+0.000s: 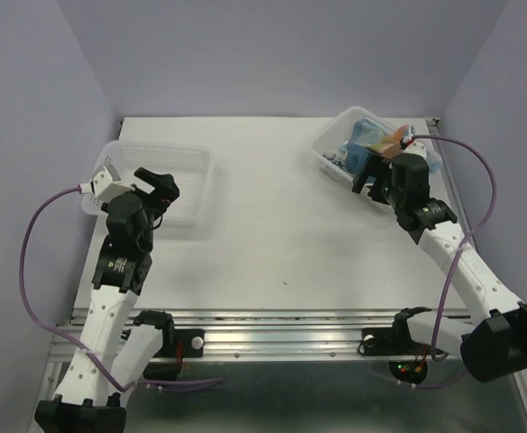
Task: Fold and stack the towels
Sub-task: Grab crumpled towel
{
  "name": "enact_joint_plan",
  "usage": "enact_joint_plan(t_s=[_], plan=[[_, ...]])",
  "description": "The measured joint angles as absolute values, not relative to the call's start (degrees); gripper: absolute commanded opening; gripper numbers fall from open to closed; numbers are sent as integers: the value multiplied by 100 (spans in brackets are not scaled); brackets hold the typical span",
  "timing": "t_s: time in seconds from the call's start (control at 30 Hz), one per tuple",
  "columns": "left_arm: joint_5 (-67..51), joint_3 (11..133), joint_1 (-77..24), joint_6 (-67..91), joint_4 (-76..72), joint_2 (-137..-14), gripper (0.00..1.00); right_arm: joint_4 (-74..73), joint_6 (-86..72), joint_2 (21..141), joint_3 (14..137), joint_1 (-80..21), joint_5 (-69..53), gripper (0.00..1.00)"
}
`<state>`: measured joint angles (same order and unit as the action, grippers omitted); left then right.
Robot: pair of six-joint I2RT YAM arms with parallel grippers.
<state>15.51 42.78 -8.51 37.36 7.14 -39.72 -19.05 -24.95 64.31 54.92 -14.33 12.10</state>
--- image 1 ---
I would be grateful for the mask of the yellow and blue towel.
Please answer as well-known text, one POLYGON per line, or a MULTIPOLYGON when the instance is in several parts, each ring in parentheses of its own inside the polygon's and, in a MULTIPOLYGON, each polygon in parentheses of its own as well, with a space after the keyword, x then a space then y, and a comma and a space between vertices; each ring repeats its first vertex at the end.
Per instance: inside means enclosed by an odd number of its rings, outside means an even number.
MULTIPOLYGON (((361 156, 364 156, 368 153, 375 153, 367 149, 367 147, 364 147, 362 145, 353 144, 353 143, 347 143, 340 147, 340 151, 343 153, 345 152, 347 154, 346 156, 346 165, 348 170, 350 171, 350 174, 354 178, 354 168, 356 167, 356 163, 358 159, 361 156)), ((372 184, 374 182, 374 178, 370 178, 366 184, 372 184)))

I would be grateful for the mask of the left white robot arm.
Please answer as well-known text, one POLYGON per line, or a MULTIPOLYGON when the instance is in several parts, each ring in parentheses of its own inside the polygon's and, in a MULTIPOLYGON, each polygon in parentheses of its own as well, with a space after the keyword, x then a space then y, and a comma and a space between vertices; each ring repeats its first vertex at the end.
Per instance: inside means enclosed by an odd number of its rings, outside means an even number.
POLYGON ((127 184, 104 164, 79 194, 92 194, 106 213, 107 234, 92 278, 88 316, 69 368, 53 396, 40 401, 34 419, 45 432, 121 432, 126 404, 154 355, 175 346, 168 313, 144 311, 125 332, 152 266, 153 232, 180 190, 170 174, 138 168, 134 175, 151 187, 127 184))

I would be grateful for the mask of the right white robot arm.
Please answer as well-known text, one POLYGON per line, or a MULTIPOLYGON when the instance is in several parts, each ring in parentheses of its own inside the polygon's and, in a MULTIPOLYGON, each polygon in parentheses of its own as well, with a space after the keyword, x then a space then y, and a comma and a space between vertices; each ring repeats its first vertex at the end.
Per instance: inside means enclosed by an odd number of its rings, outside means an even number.
POLYGON ((425 159, 403 153, 388 161, 368 156, 353 190, 368 189, 445 273, 470 320, 444 318, 439 310, 406 308, 385 328, 367 328, 358 350, 367 356, 416 355, 438 350, 461 360, 479 382, 527 369, 527 304, 508 290, 466 240, 456 214, 430 194, 425 159))

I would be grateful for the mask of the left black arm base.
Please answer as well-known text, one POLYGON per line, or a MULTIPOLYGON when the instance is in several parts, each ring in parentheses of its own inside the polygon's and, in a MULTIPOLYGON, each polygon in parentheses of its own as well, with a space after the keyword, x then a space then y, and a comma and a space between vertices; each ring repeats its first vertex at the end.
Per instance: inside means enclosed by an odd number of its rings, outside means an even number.
POLYGON ((149 381, 177 381, 186 359, 203 356, 205 330, 201 328, 176 329, 171 345, 164 345, 143 371, 149 381))

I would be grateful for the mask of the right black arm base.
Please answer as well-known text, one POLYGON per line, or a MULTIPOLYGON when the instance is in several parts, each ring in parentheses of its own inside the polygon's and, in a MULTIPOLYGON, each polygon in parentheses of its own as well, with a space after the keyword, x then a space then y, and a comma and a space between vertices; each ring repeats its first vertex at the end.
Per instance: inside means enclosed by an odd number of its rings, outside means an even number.
POLYGON ((429 347, 422 343, 414 343, 409 338, 396 342, 391 328, 364 329, 357 352, 372 357, 404 357, 400 361, 389 361, 388 369, 396 381, 408 383, 412 387, 421 385, 427 378, 429 347))

